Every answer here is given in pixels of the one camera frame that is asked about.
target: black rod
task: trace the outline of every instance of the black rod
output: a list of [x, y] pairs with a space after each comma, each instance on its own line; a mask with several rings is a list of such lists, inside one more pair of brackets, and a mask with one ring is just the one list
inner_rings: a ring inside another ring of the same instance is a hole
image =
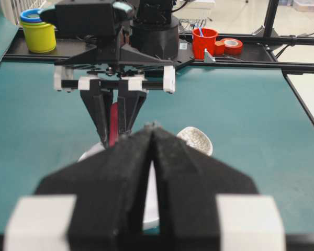
[[[162, 249], [167, 249], [170, 247], [170, 242], [167, 240], [163, 240], [162, 238], [159, 238], [159, 235], [142, 235], [138, 236], [137, 238], [130, 238], [127, 240], [124, 240], [125, 244], [123, 246], [123, 250], [133, 250], [134, 247], [137, 250], [147, 250], [147, 249], [152, 249], [152, 250], [162, 250]], [[314, 251], [314, 234], [286, 234], [286, 250], [287, 251]], [[3, 234], [0, 234], [0, 251], [3, 250], [3, 242], [4, 242], [4, 236]], [[86, 248], [84, 250], [91, 250], [92, 245], [91, 243], [95, 243], [95, 247], [97, 247], [97, 243], [100, 242], [100, 240], [88, 240], [86, 242]], [[219, 251], [219, 242], [220, 238], [219, 236], [214, 237], [213, 240], [213, 247], [212, 250], [214, 251]], [[78, 243], [80, 248], [84, 247], [82, 240], [77, 239], [70, 239], [70, 244], [75, 246], [75, 243]]]
[[268, 3], [265, 21], [264, 21], [264, 38], [271, 37], [274, 19], [276, 17], [279, 0], [270, 0]]
[[310, 63], [290, 63], [290, 62], [258, 62], [258, 61], [228, 61], [216, 60], [216, 63], [204, 63], [195, 61], [193, 66], [211, 66], [211, 67], [249, 67], [264, 69], [281, 69], [285, 74], [303, 74], [314, 73], [314, 64]]

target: metal bracket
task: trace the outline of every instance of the metal bracket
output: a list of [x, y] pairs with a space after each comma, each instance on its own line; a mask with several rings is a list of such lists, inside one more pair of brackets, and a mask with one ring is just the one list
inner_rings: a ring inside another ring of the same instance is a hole
[[[262, 37], [264, 35], [264, 30], [265, 30], [265, 26], [261, 25], [258, 29], [256, 29], [256, 31], [251, 33], [251, 35], [253, 35], [254, 37]], [[274, 28], [272, 28], [271, 37], [273, 38], [279, 37], [279, 34], [276, 32]]]
[[215, 63], [215, 57], [213, 57], [208, 50], [205, 48], [205, 58], [204, 58], [205, 63]]

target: red tape roll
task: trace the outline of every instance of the red tape roll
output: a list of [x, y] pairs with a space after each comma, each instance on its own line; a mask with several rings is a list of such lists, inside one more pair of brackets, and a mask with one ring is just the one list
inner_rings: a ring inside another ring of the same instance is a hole
[[225, 54], [238, 55], [241, 54], [243, 43], [235, 38], [223, 38], [221, 39], [225, 43]]

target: yellow cup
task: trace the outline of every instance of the yellow cup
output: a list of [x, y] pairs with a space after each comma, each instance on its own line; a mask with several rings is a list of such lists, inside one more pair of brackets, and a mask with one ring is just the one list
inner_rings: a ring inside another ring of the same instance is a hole
[[21, 22], [29, 51], [46, 53], [56, 48], [54, 26], [46, 22]]

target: teal table surface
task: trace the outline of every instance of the teal table surface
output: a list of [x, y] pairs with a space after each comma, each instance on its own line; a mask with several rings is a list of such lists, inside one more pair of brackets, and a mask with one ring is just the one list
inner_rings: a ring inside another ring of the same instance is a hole
[[[0, 233], [41, 177], [98, 142], [79, 93], [55, 92], [51, 64], [0, 65]], [[150, 91], [134, 131], [158, 121], [204, 131], [213, 156], [273, 195], [287, 233], [314, 233], [314, 127], [279, 70], [187, 67], [177, 91]]]

